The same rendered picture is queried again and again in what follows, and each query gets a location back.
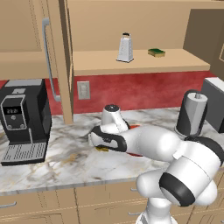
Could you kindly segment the silver cheese grater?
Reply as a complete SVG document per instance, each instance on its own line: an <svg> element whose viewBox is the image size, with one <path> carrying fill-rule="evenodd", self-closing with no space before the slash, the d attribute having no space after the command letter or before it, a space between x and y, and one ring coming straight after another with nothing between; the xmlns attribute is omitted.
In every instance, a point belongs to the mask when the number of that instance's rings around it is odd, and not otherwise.
<svg viewBox="0 0 224 224"><path fill-rule="evenodd" d="M119 51L116 60L130 63L133 59L131 34L124 32L120 40Z"/></svg>

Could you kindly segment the black paper towel holder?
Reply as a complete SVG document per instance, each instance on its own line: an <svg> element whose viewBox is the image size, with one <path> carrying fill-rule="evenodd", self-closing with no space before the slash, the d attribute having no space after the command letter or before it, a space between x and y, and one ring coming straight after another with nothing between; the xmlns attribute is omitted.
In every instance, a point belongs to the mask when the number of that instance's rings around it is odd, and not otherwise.
<svg viewBox="0 0 224 224"><path fill-rule="evenodd" d="M180 107L180 111L179 111L179 115L178 115L178 121L177 121L177 124L175 126L175 131L179 135L181 135L182 137L188 137L188 136L196 137L196 136L199 136L200 133L201 133L201 130L202 130L202 126L203 126L204 121L205 121L206 114L207 114L207 103L206 103L205 111L203 113L201 122L199 124L198 132L195 135L191 135L190 134L190 120L189 120L187 112L186 112L186 97L189 93L195 93L197 98L199 98L200 94L202 94L200 91L195 90L195 89L187 90L184 94L182 104L181 104L181 107Z"/></svg>

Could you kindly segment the green yellow sponge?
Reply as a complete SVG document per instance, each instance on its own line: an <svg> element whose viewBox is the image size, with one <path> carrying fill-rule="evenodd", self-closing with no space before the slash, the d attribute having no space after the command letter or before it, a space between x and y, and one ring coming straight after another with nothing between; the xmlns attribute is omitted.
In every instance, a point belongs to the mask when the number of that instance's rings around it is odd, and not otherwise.
<svg viewBox="0 0 224 224"><path fill-rule="evenodd" d="M153 57L164 57L165 56L165 51L162 51L158 48L151 48L148 50L148 54L153 56Z"/></svg>

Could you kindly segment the tan drawer front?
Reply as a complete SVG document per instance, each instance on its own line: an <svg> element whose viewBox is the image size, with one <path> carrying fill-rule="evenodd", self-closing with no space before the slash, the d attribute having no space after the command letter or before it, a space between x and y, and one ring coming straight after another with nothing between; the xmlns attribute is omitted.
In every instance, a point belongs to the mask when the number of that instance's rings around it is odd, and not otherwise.
<svg viewBox="0 0 224 224"><path fill-rule="evenodd" d="M80 224L135 224L140 213L146 208L147 200L127 200L79 207Z"/></svg>
<svg viewBox="0 0 224 224"><path fill-rule="evenodd" d="M78 224L78 221L62 213L52 213L4 218L0 224Z"/></svg>
<svg viewBox="0 0 224 224"><path fill-rule="evenodd" d="M143 196L138 192L132 192L130 190L131 187L137 189L134 181L77 187L75 191L79 206L121 202L125 200L141 200Z"/></svg>
<svg viewBox="0 0 224 224"><path fill-rule="evenodd" d="M0 208L0 216L76 206L73 188L0 196L0 205L14 201L15 206Z"/></svg>

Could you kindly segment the white paper towel roll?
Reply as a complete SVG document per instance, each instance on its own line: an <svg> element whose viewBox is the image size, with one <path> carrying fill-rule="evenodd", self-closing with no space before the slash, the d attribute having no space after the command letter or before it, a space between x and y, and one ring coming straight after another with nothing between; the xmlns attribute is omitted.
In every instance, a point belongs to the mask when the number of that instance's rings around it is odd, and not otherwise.
<svg viewBox="0 0 224 224"><path fill-rule="evenodd" d="M195 93L189 93L186 97L186 112L190 120L190 134L198 132L200 122L207 105L207 97L203 94L196 97Z"/></svg>

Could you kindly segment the black coffee machine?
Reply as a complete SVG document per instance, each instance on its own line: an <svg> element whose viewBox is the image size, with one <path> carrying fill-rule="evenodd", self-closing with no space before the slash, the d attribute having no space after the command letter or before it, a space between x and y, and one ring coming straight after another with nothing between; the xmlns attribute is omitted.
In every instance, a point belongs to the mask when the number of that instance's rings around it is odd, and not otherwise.
<svg viewBox="0 0 224 224"><path fill-rule="evenodd" d="M52 115L43 79L8 80L0 88L0 121L10 141L2 166L45 161Z"/></svg>

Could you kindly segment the grey box appliance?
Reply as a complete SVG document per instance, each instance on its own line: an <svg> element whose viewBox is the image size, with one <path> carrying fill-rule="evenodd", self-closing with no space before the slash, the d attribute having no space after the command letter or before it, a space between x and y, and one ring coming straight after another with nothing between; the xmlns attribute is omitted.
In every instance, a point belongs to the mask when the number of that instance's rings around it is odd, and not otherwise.
<svg viewBox="0 0 224 224"><path fill-rule="evenodd" d="M201 92L207 97L206 121L218 133L224 133L224 81L205 78Z"/></svg>

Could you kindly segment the tan base cupboard door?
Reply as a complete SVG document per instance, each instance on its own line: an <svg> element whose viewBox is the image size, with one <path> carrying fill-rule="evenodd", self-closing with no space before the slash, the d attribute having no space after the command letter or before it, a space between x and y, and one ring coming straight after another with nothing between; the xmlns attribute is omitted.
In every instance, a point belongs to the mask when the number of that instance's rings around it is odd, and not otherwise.
<svg viewBox="0 0 224 224"><path fill-rule="evenodd" d="M224 168L214 178L218 194L210 206L194 206L187 224L224 224Z"/></svg>

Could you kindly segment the white wall socket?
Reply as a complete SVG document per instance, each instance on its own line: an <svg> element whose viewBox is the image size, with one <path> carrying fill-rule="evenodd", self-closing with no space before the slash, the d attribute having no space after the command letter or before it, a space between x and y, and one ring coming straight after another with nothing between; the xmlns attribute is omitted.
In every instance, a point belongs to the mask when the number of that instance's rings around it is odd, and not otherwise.
<svg viewBox="0 0 224 224"><path fill-rule="evenodd" d="M80 100L88 100L90 98L90 86L88 81L77 82L78 98Z"/></svg>

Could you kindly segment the tan open wall cupboard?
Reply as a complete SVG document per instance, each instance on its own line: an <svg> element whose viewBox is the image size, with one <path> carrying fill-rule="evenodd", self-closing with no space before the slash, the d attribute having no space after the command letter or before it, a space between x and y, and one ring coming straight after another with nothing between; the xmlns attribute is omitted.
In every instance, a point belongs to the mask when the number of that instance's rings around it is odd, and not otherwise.
<svg viewBox="0 0 224 224"><path fill-rule="evenodd" d="M193 0L68 0L76 75L203 71L210 68L183 48ZM131 34L133 60L117 61L124 32ZM164 57L148 54L151 48Z"/></svg>

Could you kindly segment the tan closed wall cupboard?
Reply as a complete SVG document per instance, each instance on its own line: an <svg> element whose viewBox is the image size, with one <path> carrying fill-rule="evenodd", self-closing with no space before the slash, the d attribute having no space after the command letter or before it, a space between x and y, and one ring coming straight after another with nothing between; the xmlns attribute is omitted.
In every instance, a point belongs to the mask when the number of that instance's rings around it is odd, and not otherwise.
<svg viewBox="0 0 224 224"><path fill-rule="evenodd" d="M47 78L41 0L0 0L0 80Z"/></svg>

